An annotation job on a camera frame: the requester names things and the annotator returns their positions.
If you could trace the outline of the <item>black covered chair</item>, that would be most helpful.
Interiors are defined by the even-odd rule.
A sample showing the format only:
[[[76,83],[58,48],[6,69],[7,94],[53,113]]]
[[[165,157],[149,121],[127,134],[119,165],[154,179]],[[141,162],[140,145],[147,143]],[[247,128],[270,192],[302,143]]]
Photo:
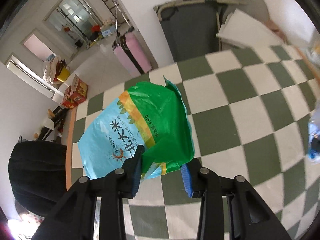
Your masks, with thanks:
[[[66,193],[65,145],[49,141],[18,142],[8,164],[16,201],[28,211],[46,217]]]

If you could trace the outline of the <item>green white checkered tablecloth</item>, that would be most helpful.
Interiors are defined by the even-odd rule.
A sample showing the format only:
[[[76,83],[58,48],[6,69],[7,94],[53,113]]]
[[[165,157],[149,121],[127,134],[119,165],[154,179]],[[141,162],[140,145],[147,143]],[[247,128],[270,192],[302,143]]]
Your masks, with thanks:
[[[102,110],[138,82],[165,79],[182,94],[195,157],[220,176],[244,176],[290,237],[302,237],[319,212],[319,165],[306,155],[319,85],[293,46],[208,54],[94,92],[72,113],[68,177],[84,175],[77,143]]]

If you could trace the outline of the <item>dark folded cot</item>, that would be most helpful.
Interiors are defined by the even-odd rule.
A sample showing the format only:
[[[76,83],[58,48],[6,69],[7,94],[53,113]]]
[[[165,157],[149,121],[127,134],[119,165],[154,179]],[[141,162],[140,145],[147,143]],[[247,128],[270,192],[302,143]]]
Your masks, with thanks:
[[[153,7],[174,61],[221,50],[216,35],[224,6],[217,0],[176,0]]]

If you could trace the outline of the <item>orange red gift boxes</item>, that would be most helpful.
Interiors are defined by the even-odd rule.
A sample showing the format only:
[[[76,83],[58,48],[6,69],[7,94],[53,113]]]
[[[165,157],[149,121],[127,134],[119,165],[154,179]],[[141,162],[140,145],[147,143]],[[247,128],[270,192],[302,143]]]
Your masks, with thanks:
[[[61,105],[73,109],[87,99],[88,85],[77,75],[74,76],[72,84],[65,90]]]

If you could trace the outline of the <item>blue plastic wrapper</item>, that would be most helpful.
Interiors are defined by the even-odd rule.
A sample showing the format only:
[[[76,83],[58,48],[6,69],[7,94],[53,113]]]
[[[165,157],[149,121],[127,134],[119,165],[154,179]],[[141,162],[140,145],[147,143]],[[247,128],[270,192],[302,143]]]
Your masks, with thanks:
[[[308,159],[319,164],[319,108],[315,110],[308,122]]]

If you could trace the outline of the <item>white foam board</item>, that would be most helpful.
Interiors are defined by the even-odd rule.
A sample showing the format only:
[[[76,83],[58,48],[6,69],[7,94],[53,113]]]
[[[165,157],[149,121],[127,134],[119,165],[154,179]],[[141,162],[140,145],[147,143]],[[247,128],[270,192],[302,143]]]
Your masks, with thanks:
[[[239,9],[227,16],[216,36],[240,48],[279,46],[284,43],[266,25]]]

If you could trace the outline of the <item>yellow bucket with clothes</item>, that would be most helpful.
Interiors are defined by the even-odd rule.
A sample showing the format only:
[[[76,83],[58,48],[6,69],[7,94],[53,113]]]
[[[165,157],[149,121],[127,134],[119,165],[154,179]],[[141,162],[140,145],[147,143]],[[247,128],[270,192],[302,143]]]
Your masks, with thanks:
[[[59,55],[50,55],[44,61],[43,79],[51,85],[59,85],[64,83],[70,76],[69,67],[65,60],[62,60]]]

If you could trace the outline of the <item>pink suitcase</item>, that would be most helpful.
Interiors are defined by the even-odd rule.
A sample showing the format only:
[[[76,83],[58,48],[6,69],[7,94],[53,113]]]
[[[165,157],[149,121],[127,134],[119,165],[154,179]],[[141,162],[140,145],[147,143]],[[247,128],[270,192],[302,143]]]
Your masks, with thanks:
[[[113,42],[113,53],[132,77],[138,77],[152,70],[152,66],[133,32],[117,33]]]

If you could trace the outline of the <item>blue green rice bag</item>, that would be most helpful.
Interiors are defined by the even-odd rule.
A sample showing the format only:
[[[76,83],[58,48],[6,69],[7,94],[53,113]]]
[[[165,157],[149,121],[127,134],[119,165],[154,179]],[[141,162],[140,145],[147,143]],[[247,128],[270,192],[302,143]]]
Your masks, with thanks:
[[[86,175],[106,176],[142,145],[142,179],[174,172],[195,155],[187,108],[177,86],[139,82],[115,98],[78,142]]]

